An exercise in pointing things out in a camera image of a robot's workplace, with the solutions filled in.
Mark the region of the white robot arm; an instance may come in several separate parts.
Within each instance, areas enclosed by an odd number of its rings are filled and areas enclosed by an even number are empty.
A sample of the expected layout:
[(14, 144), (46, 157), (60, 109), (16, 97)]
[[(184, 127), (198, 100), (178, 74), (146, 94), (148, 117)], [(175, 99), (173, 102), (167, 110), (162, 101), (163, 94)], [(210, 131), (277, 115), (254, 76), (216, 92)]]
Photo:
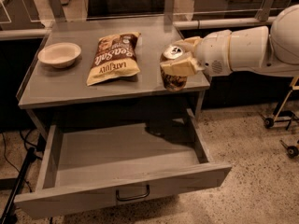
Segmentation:
[(272, 25), (239, 31), (223, 30), (170, 44), (163, 52), (162, 71), (188, 77), (200, 71), (211, 77), (250, 71), (293, 77), (299, 66), (299, 6), (280, 12)]

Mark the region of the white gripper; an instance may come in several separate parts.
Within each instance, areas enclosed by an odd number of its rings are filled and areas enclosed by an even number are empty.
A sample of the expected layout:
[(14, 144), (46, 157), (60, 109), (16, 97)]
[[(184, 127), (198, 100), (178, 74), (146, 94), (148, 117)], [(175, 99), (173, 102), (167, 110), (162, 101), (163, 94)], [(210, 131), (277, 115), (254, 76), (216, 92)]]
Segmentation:
[(203, 70), (210, 77), (229, 76), (232, 73), (229, 64), (231, 34), (230, 30), (223, 30), (204, 38), (193, 36), (178, 40), (173, 45), (184, 54), (175, 60), (161, 62), (160, 66), (170, 76), (189, 77)]

